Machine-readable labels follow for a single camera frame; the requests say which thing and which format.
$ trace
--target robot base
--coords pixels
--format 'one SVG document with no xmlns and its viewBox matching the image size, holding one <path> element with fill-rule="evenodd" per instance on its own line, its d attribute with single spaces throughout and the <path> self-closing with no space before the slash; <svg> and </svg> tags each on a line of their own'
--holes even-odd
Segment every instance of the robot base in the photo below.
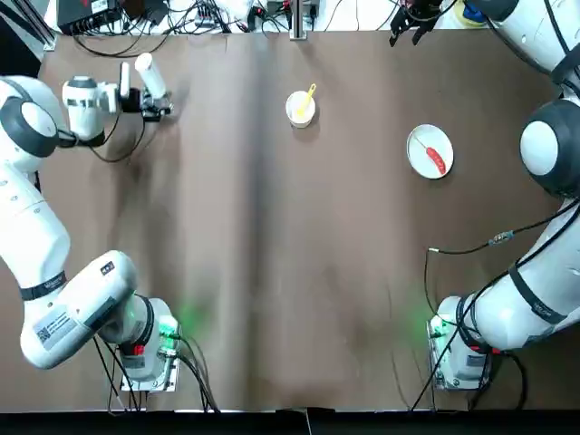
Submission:
<svg viewBox="0 0 580 435">
<path fill-rule="evenodd" d="M 449 337 L 451 337 L 455 332 L 455 329 L 455 326 L 446 324 L 441 321 L 439 317 L 433 317 L 427 322 L 427 343 L 429 345 L 430 371 L 432 371 L 435 364 L 437 364 L 437 360 L 440 358 L 445 346 L 447 346 Z M 477 390 L 479 388 L 482 374 L 483 380 L 481 381 L 481 384 L 484 385 L 488 382 L 490 364 L 484 364 L 485 367 L 484 365 L 481 365 L 477 378 L 470 377 L 470 379 L 465 379 L 462 376 L 458 376 L 457 371 L 453 370 L 453 359 L 451 356 L 451 352 L 447 350 L 437 368 L 437 371 L 435 372 L 435 376 L 433 377 L 435 388 L 447 391 Z"/>
<path fill-rule="evenodd" d="M 163 371 L 154 381 L 131 381 L 131 388 L 134 392 L 174 392 L 178 385 L 179 360 L 177 358 L 168 358 L 163 367 Z M 121 390 L 128 392 L 130 390 L 127 378 L 123 376 Z"/>
</svg>

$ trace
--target yellow handle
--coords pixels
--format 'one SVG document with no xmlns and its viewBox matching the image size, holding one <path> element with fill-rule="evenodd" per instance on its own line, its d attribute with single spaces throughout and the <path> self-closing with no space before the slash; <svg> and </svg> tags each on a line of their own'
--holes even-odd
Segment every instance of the yellow handle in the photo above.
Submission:
<svg viewBox="0 0 580 435">
<path fill-rule="evenodd" d="M 304 98 L 302 105 L 298 109 L 298 116 L 305 116 L 306 107 L 308 107 L 308 104 L 310 103 L 310 99 L 314 95 L 314 91 L 316 91 L 316 83 L 312 83 L 310 85 L 310 89 L 308 90 L 308 95 L 306 95 L 306 98 Z"/>
</svg>

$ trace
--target cable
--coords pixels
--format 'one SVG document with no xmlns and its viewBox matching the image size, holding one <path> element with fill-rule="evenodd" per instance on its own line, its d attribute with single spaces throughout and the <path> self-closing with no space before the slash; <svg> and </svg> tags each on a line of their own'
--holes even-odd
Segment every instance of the cable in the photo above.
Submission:
<svg viewBox="0 0 580 435">
<path fill-rule="evenodd" d="M 534 68 L 538 73 L 544 75 L 550 75 L 550 71 L 544 68 L 542 65 L 536 63 L 529 57 L 527 57 L 524 53 L 522 53 L 514 44 L 512 44 L 501 32 L 497 29 L 497 27 L 491 22 L 489 18 L 486 17 L 486 22 L 488 23 L 489 28 L 491 31 L 509 48 L 517 58 L 526 63 L 528 66 Z"/>
<path fill-rule="evenodd" d="M 439 319 L 441 321 L 445 322 L 446 324 L 450 324 L 452 326 L 458 327 L 458 325 L 456 323 L 454 323 L 454 322 L 452 322 L 450 320 L 447 320 L 447 319 L 442 318 L 439 315 L 439 313 L 437 312 L 437 310 L 433 307 L 433 305 L 431 303 L 431 300 L 429 298 L 429 291 L 427 290 L 427 270 L 428 270 L 428 264 L 429 264 L 429 252 L 430 252 L 429 249 L 427 249 L 425 251 L 425 269 L 424 269 L 424 272 L 423 272 L 423 291 L 425 293 L 425 300 L 427 301 L 427 305 L 429 306 L 429 309 L 431 310 L 431 312 L 433 313 L 433 315 L 435 317 L 439 317 Z M 475 334 L 479 335 L 479 331 L 477 331 L 477 330 L 475 330 L 473 328 L 470 328 L 470 327 L 468 327 L 466 325 L 463 325 L 463 327 L 465 329 L 470 330 L 472 333 L 475 333 Z"/>
<path fill-rule="evenodd" d="M 553 214 L 550 217 L 547 217 L 546 219 L 540 220 L 540 221 L 538 221 L 534 224 L 531 224 L 531 225 L 526 225 L 525 227 L 514 229 L 514 235 L 522 233 L 524 231 L 528 231 L 529 229 L 541 227 L 542 225 L 547 224 L 556 218 L 559 218 L 560 216 L 562 216 L 566 212 L 570 211 L 572 208 L 574 208 L 578 204 L 580 204 L 580 198 L 575 199 L 574 201 L 572 201 L 570 204 L 568 204 L 564 208 L 560 208 L 555 214 Z"/>
<path fill-rule="evenodd" d="M 111 364 L 112 364 L 112 374 L 111 374 L 111 378 L 113 380 L 115 380 L 115 367 L 116 367 L 116 365 L 115 365 L 115 360 L 114 359 L 111 361 Z M 111 384 L 111 387 L 109 388 L 109 399 L 107 400 L 107 410 L 109 410 L 109 411 L 111 410 L 111 397 L 112 397 L 112 387 L 113 386 L 114 385 Z"/>
<path fill-rule="evenodd" d="M 117 121 L 115 121 L 115 124 L 113 125 L 113 128 L 111 129 L 111 131 L 109 132 L 109 136 L 107 136 L 107 138 L 105 139 L 105 142 L 107 141 L 107 139 L 112 135 L 112 132 L 114 131 L 115 127 L 117 126 Z M 131 147 L 131 149 L 129 151 L 127 151 L 127 153 L 125 153 L 124 155 L 115 158 L 115 159 L 107 159 L 106 157 L 103 157 L 101 154 L 99 154 L 94 147 L 88 147 L 89 150 L 92 151 L 92 153 L 100 160 L 100 161 L 104 161 L 105 163 L 118 163 L 122 160 L 127 159 L 128 157 L 131 156 L 131 154 L 133 152 L 135 152 L 135 150 L 139 147 L 139 145 L 141 144 L 141 141 L 143 140 L 143 135 L 145 134 L 145 119 L 143 119 L 143 127 L 141 129 L 141 133 L 139 138 L 135 141 L 135 144 Z"/>
<path fill-rule="evenodd" d="M 486 376 L 486 370 L 488 369 L 488 365 L 491 365 L 491 359 L 493 358 L 493 354 L 486 353 L 486 359 L 483 362 L 483 368 L 481 370 L 481 376 L 479 377 L 479 384 L 478 389 L 474 396 L 468 400 L 468 411 L 474 411 L 479 404 L 479 400 L 483 396 L 483 394 L 488 390 L 490 384 L 492 383 L 491 376 L 488 377 L 488 381 L 484 384 L 483 380 Z"/>
<path fill-rule="evenodd" d="M 36 190 L 38 190 L 38 193 L 43 193 L 43 190 L 40 185 L 40 175 L 38 174 L 37 170 L 34 172 L 34 187 L 36 188 Z"/>
<path fill-rule="evenodd" d="M 418 16 L 413 15 L 410 11 L 409 8 L 405 5 L 402 5 L 401 7 L 405 10 L 405 13 L 407 13 L 407 15 L 412 18 L 415 21 L 419 21 L 420 23 L 428 23 L 429 21 L 436 21 L 439 20 L 443 15 L 445 15 L 447 12 L 449 12 L 451 10 L 451 8 L 457 3 L 458 0 L 453 0 L 451 2 L 451 4 L 449 6 L 447 6 L 447 8 L 443 9 L 442 11 L 440 11 L 438 14 L 430 17 L 430 18 L 419 18 Z"/>
<path fill-rule="evenodd" d="M 109 373 L 109 369 L 107 368 L 107 363 L 105 362 L 105 359 L 102 356 L 101 347 L 99 347 L 99 344 L 97 343 L 97 339 L 94 336 L 92 338 L 92 342 L 94 343 L 94 347 L 97 349 L 97 353 L 99 354 L 99 358 L 101 359 L 102 368 L 104 369 L 105 373 L 107 374 L 107 379 L 109 379 L 109 384 L 111 386 L 111 389 L 115 392 L 115 397 L 117 398 L 117 401 L 119 402 L 120 406 L 126 411 L 127 408 L 125 408 L 125 406 L 123 405 L 123 403 L 121 401 L 121 398 L 119 397 L 119 392 L 115 388 L 115 385 L 113 383 L 113 379 L 111 377 L 111 374 Z M 111 397 L 109 398 L 109 406 L 108 406 L 107 411 L 111 412 Z"/>
<path fill-rule="evenodd" d="M 560 229 L 558 229 L 555 232 L 555 234 L 553 236 L 551 236 L 541 247 L 539 247 L 538 249 L 536 249 L 532 254 L 530 254 L 529 256 L 527 256 L 525 259 L 518 260 L 516 262 L 516 267 L 521 267 L 521 266 L 526 265 L 527 263 L 529 263 L 530 261 L 532 261 L 534 258 L 536 258 L 539 254 L 541 254 L 542 252 L 544 252 L 544 250 L 546 250 L 549 246 L 551 246 L 562 234 L 564 234 L 564 232 L 566 232 L 566 230 L 572 225 L 572 223 L 578 218 L 579 215 L 580 215 L 580 208 L 577 208 L 576 211 L 574 212 L 574 215 L 572 217 L 570 217 L 565 222 L 565 224 L 563 226 L 561 226 Z M 488 288 L 490 288 L 491 286 L 493 286 L 497 281 L 499 281 L 501 278 L 503 278 L 504 276 L 507 276 L 507 275 L 508 275 L 508 271 L 502 272 L 501 274 L 499 274 L 496 277 L 494 277 L 491 281 L 489 281 L 486 285 L 484 285 L 480 290 L 478 290 L 476 292 L 476 294 L 474 295 L 474 297 L 471 299 L 471 302 L 469 302 L 467 308 L 465 309 L 465 311 L 461 315 L 461 317 L 460 317 L 460 319 L 458 321 L 458 324 L 459 325 L 463 325 L 463 322 L 465 320 L 465 317 L 468 315 L 469 311 L 471 310 L 471 308 L 473 307 L 473 305 L 477 302 L 477 300 L 481 297 L 481 295 L 484 294 L 485 290 L 487 290 Z M 421 398 L 423 397 L 423 394 L 425 394 L 425 391 L 427 391 L 427 389 L 429 388 L 429 385 L 430 385 L 431 381 L 433 380 L 433 377 L 435 376 L 435 373 L 437 372 L 437 369 L 440 366 L 441 361 L 443 360 L 443 357 L 445 356 L 445 353 L 450 349 L 451 344 L 453 343 L 453 340 L 455 339 L 455 337 L 457 336 L 458 333 L 459 333 L 459 327 L 455 328 L 455 331 L 453 331 L 453 333 L 451 334 L 450 339 L 447 341 L 447 344 L 445 345 L 445 347 L 441 351 L 440 357 L 438 358 L 438 360 L 435 362 L 433 368 L 431 369 L 430 376 L 429 376 L 428 380 L 425 382 L 423 388 L 421 389 L 421 392 L 419 394 L 419 397 L 413 403 L 413 406 L 411 406 L 410 411 L 414 411 L 415 408 L 417 408 L 417 405 L 421 401 Z"/>
<path fill-rule="evenodd" d="M 475 395 L 471 398 L 471 400 L 469 400 L 469 402 L 468 402 L 468 411 L 474 411 L 477 408 L 480 399 L 489 390 L 489 387 L 491 386 L 493 381 L 495 381 L 495 379 L 496 379 L 498 371 L 494 372 L 493 365 L 491 365 L 491 370 L 489 371 L 488 381 L 485 384 L 483 384 L 483 380 L 485 377 L 485 371 L 487 369 L 488 363 L 489 364 L 493 363 L 492 358 L 494 356 L 497 356 L 499 358 L 511 359 L 516 364 L 516 367 L 519 370 L 519 374 L 521 377 L 521 389 L 520 389 L 520 393 L 519 393 L 519 399 L 517 401 L 516 407 L 514 408 L 514 411 L 522 410 L 524 408 L 524 405 L 527 402 L 528 381 L 527 381 L 527 370 L 526 370 L 526 367 L 524 366 L 524 364 L 512 352 L 502 352 L 498 355 L 493 355 L 493 354 L 488 353 L 488 354 L 486 354 L 486 360 L 484 362 L 483 372 L 481 373 L 481 377 L 479 378 L 478 390 L 476 391 Z"/>
<path fill-rule="evenodd" d="M 205 385 L 205 386 L 206 386 L 206 390 L 207 390 L 207 393 L 208 393 L 208 397 L 209 397 L 209 399 L 210 399 L 210 400 L 211 400 L 213 403 L 215 403 L 216 401 L 215 401 L 215 399 L 214 399 L 214 394 L 213 394 L 213 391 L 211 391 L 211 386 L 210 386 L 210 384 L 209 384 L 209 370 L 208 370 L 208 362 L 206 361 L 206 357 L 204 356 L 203 352 L 201 351 L 201 348 L 199 347 L 199 344 L 198 344 L 198 342 L 196 342 L 196 340 L 195 340 L 195 339 L 191 338 L 191 340 L 192 340 L 192 341 L 193 341 L 193 343 L 195 344 L 195 346 L 196 346 L 196 349 L 198 350 L 198 352 L 199 352 L 199 355 L 200 355 L 200 357 L 201 357 L 201 361 L 202 361 L 202 363 L 203 363 L 203 365 L 202 365 L 202 366 L 199 366 L 199 361 L 198 361 L 198 359 L 197 359 L 197 357 L 196 357 L 195 353 L 193 352 L 193 349 L 191 348 L 191 345 L 189 344 L 188 340 L 186 340 L 186 339 L 185 339 L 184 337 L 182 337 L 182 336 L 180 336 L 180 337 L 179 337 L 179 339 L 180 339 L 180 340 L 181 340 L 181 341 L 182 341 L 182 342 L 183 342 L 183 343 L 184 343 L 184 344 L 185 344 L 185 345 L 188 347 L 188 349 L 189 349 L 189 352 L 191 353 L 191 357 L 192 357 L 192 359 L 193 359 L 193 361 L 194 361 L 195 365 L 198 367 L 198 370 L 201 372 L 201 374 L 202 374 L 202 376 L 203 376 L 203 380 L 204 380 L 204 381 L 205 381 L 205 383 L 206 383 L 206 385 Z"/>
<path fill-rule="evenodd" d="M 177 357 L 178 357 L 178 359 L 180 359 L 189 368 L 189 370 L 193 373 L 193 375 L 195 376 L 196 380 L 198 381 L 198 384 L 199 384 L 199 392 L 200 392 L 200 395 L 201 395 L 202 405 L 204 404 L 204 396 L 205 396 L 205 400 L 208 401 L 209 406 L 211 407 L 211 409 L 213 410 L 213 412 L 220 413 L 220 410 L 219 410 L 218 406 L 209 397 L 208 390 L 207 390 L 207 388 L 206 388 L 203 380 L 199 377 L 199 370 L 198 370 L 198 368 L 194 364 L 192 364 L 191 361 L 188 360 L 182 354 L 178 354 Z"/>
<path fill-rule="evenodd" d="M 395 11 L 399 8 L 399 4 L 395 1 L 391 0 L 391 3 L 394 4 L 394 6 L 392 7 L 391 13 L 389 14 L 389 16 L 387 16 L 387 19 L 384 20 L 381 25 L 379 27 L 377 27 L 374 30 L 381 30 L 381 27 L 383 27 L 385 24 L 387 24 L 389 22 L 389 20 L 391 19 L 392 15 L 395 13 Z"/>
<path fill-rule="evenodd" d="M 570 53 L 570 49 L 568 48 L 568 44 L 562 35 L 562 31 L 560 30 L 560 26 L 556 21 L 556 17 L 554 16 L 554 9 L 552 9 L 552 5 L 550 4 L 549 0 L 544 0 L 544 5 L 546 6 L 547 15 L 550 18 L 550 23 L 552 24 L 552 28 L 554 29 L 554 33 L 556 33 L 556 38 L 562 47 L 562 50 L 565 54 Z M 574 67 L 574 74 L 576 78 L 580 81 L 580 70 L 578 70 L 578 66 Z"/>
<path fill-rule="evenodd" d="M 519 374 L 522 380 L 522 388 L 519 394 L 519 400 L 517 401 L 516 410 L 524 409 L 524 405 L 527 401 L 527 370 L 524 364 L 519 360 L 519 358 L 512 352 L 503 353 L 504 356 L 511 359 L 515 364 L 516 367 L 519 369 Z"/>
<path fill-rule="evenodd" d="M 541 227 L 544 224 L 547 224 L 548 222 L 551 222 L 552 220 L 562 216 L 563 214 L 565 214 L 566 212 L 568 212 L 569 210 L 571 210 L 573 207 L 577 206 L 578 204 L 580 204 L 580 198 L 575 199 L 574 201 L 572 201 L 570 204 L 568 204 L 564 208 L 560 208 L 555 214 L 551 215 L 550 217 L 547 217 L 545 219 L 537 221 L 533 224 L 517 228 L 517 229 L 512 230 L 512 231 L 504 231 L 503 233 L 499 233 L 496 236 L 494 236 L 493 238 L 491 238 L 488 242 L 483 243 L 479 246 L 472 247 L 471 249 L 465 249 L 462 251 L 449 251 L 449 250 L 439 249 L 436 247 L 429 247 L 425 252 L 425 267 L 424 267 L 424 271 L 423 271 L 423 292 L 425 294 L 425 299 L 427 301 L 427 305 L 429 306 L 429 309 L 431 310 L 433 315 L 436 317 L 439 317 L 440 320 L 442 320 L 443 322 L 446 322 L 448 324 L 451 324 L 452 326 L 456 326 L 456 327 L 458 326 L 457 324 L 453 323 L 452 321 L 443 319 L 439 315 L 439 313 L 437 313 L 437 310 L 435 310 L 435 308 L 433 307 L 433 304 L 431 303 L 431 300 L 429 297 L 429 291 L 427 289 L 427 286 L 428 286 L 427 271 L 428 271 L 428 267 L 429 267 L 428 266 L 428 264 L 429 264 L 429 252 L 436 252 L 438 254 L 444 254 L 444 255 L 448 255 L 448 256 L 464 256 L 467 254 L 473 254 L 473 253 L 478 252 L 481 249 L 484 249 L 486 247 L 491 247 L 491 246 L 503 243 L 505 241 L 511 240 L 515 235 L 517 235 L 519 233 L 522 233 L 522 232 L 525 232 L 525 231 L 528 231 L 530 229 L 534 229 L 537 227 Z M 477 331 L 473 328 L 467 327 L 465 325 L 463 325 L 463 327 L 470 330 L 473 333 L 479 334 L 479 331 Z"/>
<path fill-rule="evenodd" d="M 85 43 L 83 41 L 81 41 L 81 39 L 79 38 L 79 36 L 77 34 L 74 34 L 72 36 L 72 38 L 84 50 L 86 50 L 87 52 L 89 52 L 91 54 L 94 54 L 96 56 L 100 56 L 100 57 L 112 57 L 114 59 L 130 59 L 132 57 L 139 56 L 140 53 L 135 53 L 135 54 L 125 54 L 125 53 L 128 52 L 135 45 L 137 45 L 137 43 L 139 42 L 139 39 L 143 36 L 143 33 L 144 32 L 145 32 L 145 30 L 144 29 L 141 29 L 139 35 L 137 36 L 137 38 L 135 39 L 135 41 L 133 41 L 133 43 L 129 47 L 125 48 L 124 50 L 121 50 L 120 52 L 116 52 L 116 53 L 105 53 L 105 52 L 99 52 L 98 50 L 94 50 L 91 47 L 88 47 L 87 45 L 85 45 Z"/>
<path fill-rule="evenodd" d="M 127 371 L 125 370 L 125 367 L 123 367 L 123 364 L 121 364 L 121 361 L 119 361 L 119 358 L 117 357 L 117 354 L 112 350 L 112 348 L 109 346 L 109 344 L 107 342 L 104 342 L 105 346 L 107 346 L 107 349 L 109 350 L 109 353 L 112 355 L 113 359 L 115 360 L 115 362 L 117 363 L 117 365 L 119 365 L 119 368 L 121 369 L 123 376 L 125 376 L 125 379 L 127 380 L 127 384 L 129 385 L 129 393 L 131 398 L 133 399 L 133 403 L 135 403 L 135 407 L 137 407 L 137 400 L 135 399 L 135 392 L 133 391 L 133 386 L 131 385 L 131 382 L 129 380 L 129 375 L 127 374 Z"/>
<path fill-rule="evenodd" d="M 343 2 L 343 0 L 338 0 L 338 3 L 336 4 L 336 6 L 334 7 L 333 10 L 333 14 L 330 15 L 330 21 L 328 22 L 328 24 L 326 25 L 326 27 L 324 28 L 324 32 L 326 32 L 328 30 L 328 27 L 330 27 L 330 23 L 333 21 L 334 18 L 334 14 L 336 13 L 336 9 L 338 9 L 338 6 Z"/>
</svg>

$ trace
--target metal stand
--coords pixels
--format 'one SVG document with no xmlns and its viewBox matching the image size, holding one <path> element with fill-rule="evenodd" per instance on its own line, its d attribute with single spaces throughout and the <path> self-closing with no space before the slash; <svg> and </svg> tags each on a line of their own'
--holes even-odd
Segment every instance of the metal stand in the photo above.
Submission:
<svg viewBox="0 0 580 435">
<path fill-rule="evenodd" d="M 44 22 L 44 17 L 38 14 L 29 0 L 12 0 L 12 3 L 33 27 L 39 41 L 44 43 L 44 50 L 46 52 L 53 52 L 56 46 L 56 35 L 53 29 Z"/>
<path fill-rule="evenodd" d="M 290 39 L 292 41 L 305 41 L 306 30 L 302 18 L 304 11 L 304 0 L 294 0 L 292 2 L 292 29 L 290 30 Z"/>
</svg>

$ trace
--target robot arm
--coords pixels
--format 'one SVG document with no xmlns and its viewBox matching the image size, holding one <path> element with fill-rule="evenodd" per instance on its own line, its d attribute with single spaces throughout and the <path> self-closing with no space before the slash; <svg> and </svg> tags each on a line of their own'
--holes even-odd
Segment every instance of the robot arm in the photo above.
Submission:
<svg viewBox="0 0 580 435">
<path fill-rule="evenodd" d="M 545 104 L 528 120 L 520 153 L 538 184 L 568 199 L 567 211 L 549 223 L 521 262 L 481 294 L 448 297 L 430 320 L 431 360 L 439 364 L 436 384 L 450 390 L 477 389 L 486 381 L 485 353 L 491 348 L 518 349 L 580 320 L 580 95 L 575 94 L 580 2 L 469 3 L 562 85 L 564 98 Z"/>
<path fill-rule="evenodd" d="M 96 85 L 87 77 L 64 86 L 72 132 L 85 143 L 102 135 L 103 108 L 116 110 L 117 101 L 126 103 L 115 96 L 115 86 Z M 159 98 L 148 91 L 138 95 L 139 111 L 168 112 L 157 105 L 167 100 L 165 91 L 156 94 Z M 167 347 L 160 327 L 169 323 L 176 334 L 175 321 L 163 301 L 135 294 L 137 271 L 131 260 L 110 251 L 70 280 L 64 273 L 69 235 L 28 179 L 60 144 L 59 131 L 66 125 L 46 85 L 27 77 L 0 78 L 0 256 L 24 302 L 23 354 L 35 367 L 50 369 L 98 333 L 120 346 L 134 390 L 165 390 L 174 364 L 160 353 L 161 342 Z"/>
</svg>

